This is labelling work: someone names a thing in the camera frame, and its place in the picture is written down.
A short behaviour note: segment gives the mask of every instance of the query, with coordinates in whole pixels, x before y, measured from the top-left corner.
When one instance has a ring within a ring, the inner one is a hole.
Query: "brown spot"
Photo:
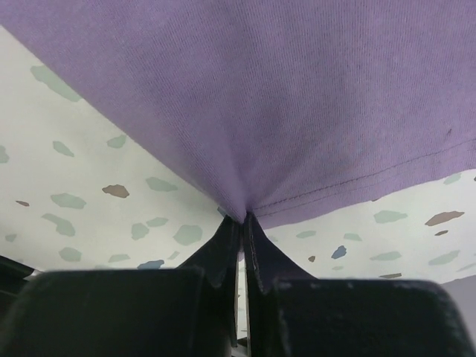
[[[28,202],[25,202],[25,201],[15,201],[15,202],[18,203],[19,205],[30,207],[30,204]]]
[[[447,221],[450,221],[454,218],[458,218],[458,217],[461,217],[462,215],[464,214],[464,212],[457,212],[455,210],[453,210],[452,212],[442,212],[442,213],[438,213],[438,214],[435,214],[434,216],[432,216],[430,218],[430,220],[428,222],[426,222],[425,224],[427,226],[433,226],[433,225],[438,225],[440,223],[444,223],[444,222],[447,222]]]
[[[122,199],[125,199],[129,195],[129,191],[120,184],[110,184],[108,187],[103,188],[103,192],[116,197],[121,197]]]
[[[402,276],[402,273],[380,275],[380,277],[384,277],[385,279],[395,279],[396,277],[401,277],[401,276]]]

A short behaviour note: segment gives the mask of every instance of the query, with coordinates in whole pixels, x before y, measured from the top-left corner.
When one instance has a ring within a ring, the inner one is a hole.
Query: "purple t-shirt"
[[[474,0],[0,0],[0,20],[240,220],[476,167]]]

